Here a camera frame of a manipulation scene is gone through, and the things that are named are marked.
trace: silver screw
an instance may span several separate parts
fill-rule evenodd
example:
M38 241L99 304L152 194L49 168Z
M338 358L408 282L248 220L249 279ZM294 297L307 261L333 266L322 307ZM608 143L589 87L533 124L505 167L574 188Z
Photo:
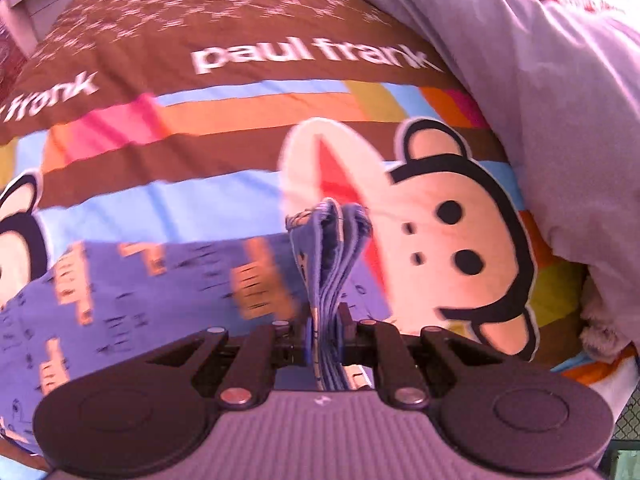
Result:
M251 392L244 388L227 388L220 394L220 399L233 406L246 404L251 400L251 398Z
M394 394L394 397L398 402L407 406L420 404L427 398L422 390L413 388L411 386L398 388Z

